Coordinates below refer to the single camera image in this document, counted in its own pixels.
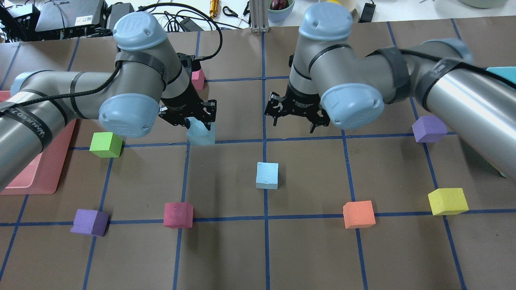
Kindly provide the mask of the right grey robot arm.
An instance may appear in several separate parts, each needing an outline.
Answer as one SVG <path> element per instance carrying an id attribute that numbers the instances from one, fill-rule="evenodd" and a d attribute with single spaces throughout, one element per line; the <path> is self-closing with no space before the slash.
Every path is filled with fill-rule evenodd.
<path id="1" fill-rule="evenodd" d="M 472 64 L 456 38 L 356 56 L 348 37 L 352 16 L 342 5 L 318 2 L 299 27 L 284 97 L 271 93 L 264 110 L 318 126 L 353 130 L 376 120 L 385 105 L 412 97 L 435 114 L 498 171 L 516 174 L 515 84 Z"/>

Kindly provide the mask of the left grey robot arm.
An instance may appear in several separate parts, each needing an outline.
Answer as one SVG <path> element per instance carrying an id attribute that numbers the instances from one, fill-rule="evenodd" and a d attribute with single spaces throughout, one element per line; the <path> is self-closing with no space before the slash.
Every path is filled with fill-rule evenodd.
<path id="1" fill-rule="evenodd" d="M 166 32 L 150 13 L 116 23 L 114 71 L 35 71 L 20 74 L 1 103 L 1 189 L 5 189 L 76 119 L 144 137 L 156 119 L 211 131 L 217 102 L 201 99 Z"/>

